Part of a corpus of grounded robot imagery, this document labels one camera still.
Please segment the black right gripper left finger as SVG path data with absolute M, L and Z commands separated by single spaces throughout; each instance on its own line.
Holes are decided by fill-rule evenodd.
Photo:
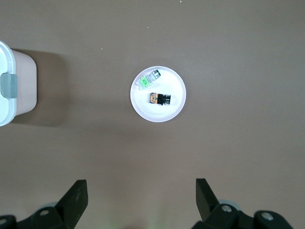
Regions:
M 77 180 L 55 206 L 46 206 L 28 218 L 1 215 L 2 229 L 73 229 L 88 206 L 87 181 Z

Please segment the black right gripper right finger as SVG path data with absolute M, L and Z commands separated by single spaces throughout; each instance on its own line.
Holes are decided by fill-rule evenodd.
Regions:
M 196 204 L 201 216 L 194 229 L 291 229 L 280 214 L 259 210 L 250 217 L 230 201 L 220 202 L 204 178 L 196 179 Z

